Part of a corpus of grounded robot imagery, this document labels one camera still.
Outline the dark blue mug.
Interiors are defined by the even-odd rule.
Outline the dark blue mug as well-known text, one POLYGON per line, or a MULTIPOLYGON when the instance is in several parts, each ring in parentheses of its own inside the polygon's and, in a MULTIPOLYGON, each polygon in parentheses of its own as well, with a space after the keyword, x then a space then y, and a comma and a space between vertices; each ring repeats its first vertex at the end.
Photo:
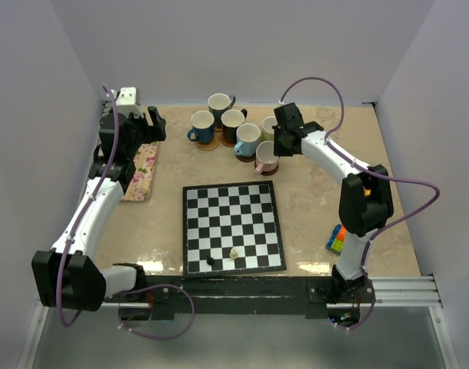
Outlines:
POLYGON ((191 129, 187 133, 190 142, 209 145, 215 137, 215 117, 209 111, 197 111, 191 116, 191 129))

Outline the woven rattan coaster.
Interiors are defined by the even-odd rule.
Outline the woven rattan coaster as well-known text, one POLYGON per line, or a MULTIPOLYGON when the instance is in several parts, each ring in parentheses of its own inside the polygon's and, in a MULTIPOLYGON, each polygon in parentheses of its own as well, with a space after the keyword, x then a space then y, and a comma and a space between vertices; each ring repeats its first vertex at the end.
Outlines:
POLYGON ((220 144, 218 137, 215 137, 210 143, 202 144, 199 141, 195 142, 195 147, 201 151, 214 151, 220 144))

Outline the light blue mug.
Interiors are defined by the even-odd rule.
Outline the light blue mug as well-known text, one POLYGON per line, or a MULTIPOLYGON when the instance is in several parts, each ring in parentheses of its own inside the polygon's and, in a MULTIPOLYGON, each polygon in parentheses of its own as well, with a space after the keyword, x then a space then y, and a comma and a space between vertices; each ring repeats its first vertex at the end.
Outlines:
POLYGON ((252 157, 261 141, 261 130, 257 125, 244 123, 236 131, 237 142, 234 153, 239 157, 252 157))

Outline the black mug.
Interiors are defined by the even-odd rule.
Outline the black mug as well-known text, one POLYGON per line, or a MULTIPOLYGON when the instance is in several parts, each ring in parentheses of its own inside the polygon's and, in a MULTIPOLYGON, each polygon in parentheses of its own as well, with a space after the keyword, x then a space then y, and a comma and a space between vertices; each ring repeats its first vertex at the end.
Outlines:
POLYGON ((222 137, 230 145, 235 145, 237 142, 236 131, 245 123, 248 116, 246 109, 235 110, 230 109, 223 113, 221 116, 222 123, 222 137))

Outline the pink mug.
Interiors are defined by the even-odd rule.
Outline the pink mug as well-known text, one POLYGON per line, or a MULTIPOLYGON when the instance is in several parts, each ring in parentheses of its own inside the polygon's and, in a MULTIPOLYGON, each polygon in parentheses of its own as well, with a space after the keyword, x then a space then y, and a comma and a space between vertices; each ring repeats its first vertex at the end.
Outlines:
POLYGON ((263 163, 266 165, 279 164, 279 157, 274 154, 274 142, 263 141, 256 150, 256 163, 263 163))

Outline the dark walnut coaster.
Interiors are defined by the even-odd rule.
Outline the dark walnut coaster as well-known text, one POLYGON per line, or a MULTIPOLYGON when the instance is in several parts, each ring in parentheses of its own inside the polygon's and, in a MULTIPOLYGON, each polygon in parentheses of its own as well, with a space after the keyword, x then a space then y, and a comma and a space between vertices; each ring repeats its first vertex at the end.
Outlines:
POLYGON ((242 162, 252 162, 256 160, 256 154, 253 154, 252 156, 236 155, 235 157, 242 162))
POLYGON ((266 165, 263 163, 255 163, 254 164, 254 172, 257 175, 263 175, 263 176, 271 176, 275 174, 279 169, 279 164, 273 164, 273 165, 266 165))

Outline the teal grey mug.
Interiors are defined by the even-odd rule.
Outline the teal grey mug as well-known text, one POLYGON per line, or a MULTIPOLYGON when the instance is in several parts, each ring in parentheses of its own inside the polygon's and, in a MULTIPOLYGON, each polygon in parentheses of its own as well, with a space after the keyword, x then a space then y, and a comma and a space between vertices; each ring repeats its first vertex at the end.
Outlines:
POLYGON ((215 125, 221 125, 221 116, 232 109, 235 105, 236 97, 224 93, 215 93, 208 98, 208 109, 215 118, 215 125))

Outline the green mug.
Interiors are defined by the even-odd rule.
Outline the green mug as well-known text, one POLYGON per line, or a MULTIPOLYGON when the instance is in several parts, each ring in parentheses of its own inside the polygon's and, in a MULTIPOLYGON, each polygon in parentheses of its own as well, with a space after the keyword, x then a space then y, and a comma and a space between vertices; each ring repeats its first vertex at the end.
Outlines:
POLYGON ((261 141, 274 140, 274 126, 277 125, 275 116, 266 117, 261 123, 261 141))

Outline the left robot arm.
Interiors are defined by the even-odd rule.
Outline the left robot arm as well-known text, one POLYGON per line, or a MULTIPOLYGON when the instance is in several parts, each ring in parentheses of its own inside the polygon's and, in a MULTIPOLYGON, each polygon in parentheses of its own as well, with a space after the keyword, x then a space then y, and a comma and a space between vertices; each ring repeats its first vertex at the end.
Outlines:
POLYGON ((130 301, 148 292, 143 267, 117 263, 101 270, 92 261, 105 226, 136 172, 139 148, 166 139, 166 120, 155 106, 142 115, 109 112, 100 119, 85 193, 68 226, 47 251, 37 251, 32 271, 41 303, 50 308, 97 311, 122 293, 130 301))

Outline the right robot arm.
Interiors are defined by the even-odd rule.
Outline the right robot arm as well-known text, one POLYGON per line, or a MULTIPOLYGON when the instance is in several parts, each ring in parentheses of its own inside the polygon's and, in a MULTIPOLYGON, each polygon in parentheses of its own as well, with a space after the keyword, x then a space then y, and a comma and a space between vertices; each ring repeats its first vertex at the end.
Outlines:
POLYGON ((274 154, 310 158, 341 185, 338 216, 346 235, 325 300, 350 301, 366 284, 371 236, 394 213, 388 171, 383 165, 371 167, 350 155, 318 123, 305 123, 294 103, 277 107, 274 116, 274 154))

